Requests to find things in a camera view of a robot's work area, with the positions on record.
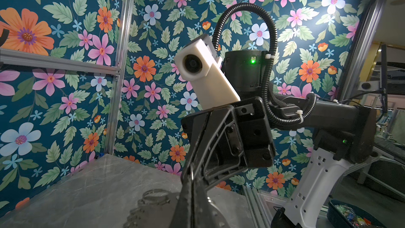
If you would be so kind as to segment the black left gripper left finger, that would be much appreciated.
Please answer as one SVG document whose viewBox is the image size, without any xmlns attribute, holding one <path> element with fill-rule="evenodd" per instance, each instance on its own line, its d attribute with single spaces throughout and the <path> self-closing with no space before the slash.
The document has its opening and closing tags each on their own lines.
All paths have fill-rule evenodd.
<svg viewBox="0 0 405 228">
<path fill-rule="evenodd" d="M 193 227 L 193 181 L 191 178 L 183 180 L 182 189 L 170 223 L 170 228 Z"/>
</svg>

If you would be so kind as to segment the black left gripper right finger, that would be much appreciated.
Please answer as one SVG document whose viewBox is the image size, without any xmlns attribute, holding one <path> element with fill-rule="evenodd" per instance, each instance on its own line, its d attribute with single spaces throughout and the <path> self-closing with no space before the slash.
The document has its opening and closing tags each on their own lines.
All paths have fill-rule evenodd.
<svg viewBox="0 0 405 228">
<path fill-rule="evenodd" d="M 200 178 L 192 182 L 192 228 L 229 228 L 219 208 L 208 199 Z"/>
</svg>

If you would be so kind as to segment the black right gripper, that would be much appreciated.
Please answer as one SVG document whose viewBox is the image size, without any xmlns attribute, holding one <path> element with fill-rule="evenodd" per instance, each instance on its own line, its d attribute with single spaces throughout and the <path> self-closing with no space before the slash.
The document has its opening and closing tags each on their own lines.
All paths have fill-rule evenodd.
<svg viewBox="0 0 405 228">
<path fill-rule="evenodd" d="M 182 191 L 205 190 L 247 168 L 271 167 L 275 156 L 270 123 L 261 98 L 200 111 L 181 120 L 190 142 Z"/>
</svg>

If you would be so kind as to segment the metal keyring holder red handle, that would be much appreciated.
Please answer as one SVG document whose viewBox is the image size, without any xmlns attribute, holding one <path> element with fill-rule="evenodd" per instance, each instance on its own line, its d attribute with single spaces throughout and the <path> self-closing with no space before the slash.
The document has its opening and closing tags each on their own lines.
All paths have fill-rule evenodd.
<svg viewBox="0 0 405 228">
<path fill-rule="evenodd" d="M 129 212 L 124 228 L 169 228 L 180 193 L 155 189 L 143 193 Z"/>
</svg>

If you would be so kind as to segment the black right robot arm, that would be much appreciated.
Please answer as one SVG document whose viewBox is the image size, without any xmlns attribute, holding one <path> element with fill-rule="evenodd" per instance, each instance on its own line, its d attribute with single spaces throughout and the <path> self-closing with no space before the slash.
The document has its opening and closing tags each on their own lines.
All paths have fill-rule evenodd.
<svg viewBox="0 0 405 228">
<path fill-rule="evenodd" d="M 270 32 L 270 47 L 259 60 L 261 95 L 241 100 L 220 69 L 219 37 L 227 19 L 239 11 L 260 16 Z M 191 148 L 181 175 L 182 189 L 170 226 L 218 228 L 207 192 L 247 168 L 271 167 L 275 147 L 271 128 L 316 129 L 310 162 L 292 197 L 276 212 L 273 228 L 314 228 L 337 180 L 351 164 L 365 162 L 373 151 L 377 112 L 364 106 L 320 101 L 314 93 L 279 107 L 270 75 L 277 49 L 273 19 L 260 6 L 239 3 L 228 8 L 212 36 L 191 41 L 175 56 L 181 77 L 189 81 L 202 111 L 182 119 Z"/>
</svg>

